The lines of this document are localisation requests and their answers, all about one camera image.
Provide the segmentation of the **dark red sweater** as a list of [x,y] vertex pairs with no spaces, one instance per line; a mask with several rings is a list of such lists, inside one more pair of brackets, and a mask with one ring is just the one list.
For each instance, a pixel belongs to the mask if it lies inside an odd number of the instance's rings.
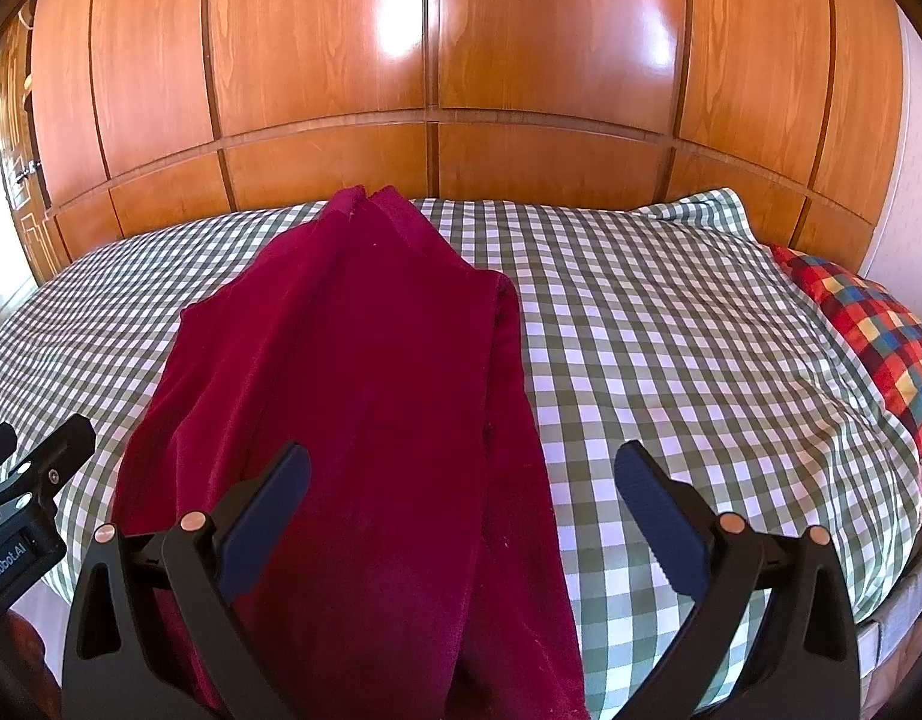
[[303,718],[579,718],[513,284],[392,188],[342,190],[189,305],[113,522],[210,511],[289,444],[311,484],[239,627]]

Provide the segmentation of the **wooden wardrobe wall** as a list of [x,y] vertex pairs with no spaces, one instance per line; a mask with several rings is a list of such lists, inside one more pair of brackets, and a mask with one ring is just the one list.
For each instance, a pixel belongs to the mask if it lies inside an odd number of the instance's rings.
[[899,146],[893,0],[36,0],[25,25],[41,273],[347,185],[618,210],[729,187],[758,239],[853,268]]

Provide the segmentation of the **green checked bed cover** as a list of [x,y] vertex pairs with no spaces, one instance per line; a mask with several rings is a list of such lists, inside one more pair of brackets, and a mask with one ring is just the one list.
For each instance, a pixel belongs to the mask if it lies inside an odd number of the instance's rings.
[[[630,213],[433,199],[420,211],[464,260],[518,289],[593,717],[623,706],[689,612],[612,499],[625,440],[762,532],[824,525],[854,617],[887,605],[921,528],[920,452],[846,340],[755,240],[737,195]],[[47,576],[57,595],[74,591],[181,310],[316,215],[301,203],[113,242],[2,325],[0,424],[20,447],[75,413],[97,433],[59,502],[67,554]]]

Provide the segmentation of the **multicolour checked pillow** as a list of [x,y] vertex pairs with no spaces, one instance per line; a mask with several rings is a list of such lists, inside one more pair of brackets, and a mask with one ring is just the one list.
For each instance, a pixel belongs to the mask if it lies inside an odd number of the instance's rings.
[[887,410],[911,434],[922,457],[922,322],[875,281],[788,247],[770,247],[774,263],[819,307],[853,349]]

